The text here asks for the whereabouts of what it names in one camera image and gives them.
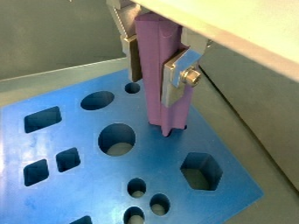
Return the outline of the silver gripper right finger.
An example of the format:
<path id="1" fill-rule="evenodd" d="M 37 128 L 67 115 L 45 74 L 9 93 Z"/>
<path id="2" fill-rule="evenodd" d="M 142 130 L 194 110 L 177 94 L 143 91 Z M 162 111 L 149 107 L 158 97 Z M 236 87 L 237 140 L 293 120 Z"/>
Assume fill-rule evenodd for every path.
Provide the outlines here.
<path id="1" fill-rule="evenodd" d="M 162 104 L 170 108 L 182 98 L 185 89 L 200 84 L 200 61 L 210 40 L 189 28 L 182 29 L 182 46 L 163 65 Z"/>

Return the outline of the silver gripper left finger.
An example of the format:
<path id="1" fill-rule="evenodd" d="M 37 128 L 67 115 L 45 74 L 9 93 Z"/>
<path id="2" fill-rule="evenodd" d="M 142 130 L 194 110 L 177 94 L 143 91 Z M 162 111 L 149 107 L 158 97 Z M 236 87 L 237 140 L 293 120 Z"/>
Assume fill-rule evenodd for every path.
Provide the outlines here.
<path id="1" fill-rule="evenodd" d="M 117 28 L 121 33 L 123 53 L 129 62 L 129 77 L 133 82 L 143 78 L 139 58 L 135 18 L 142 13 L 142 7 L 131 0 L 107 0 Z"/>

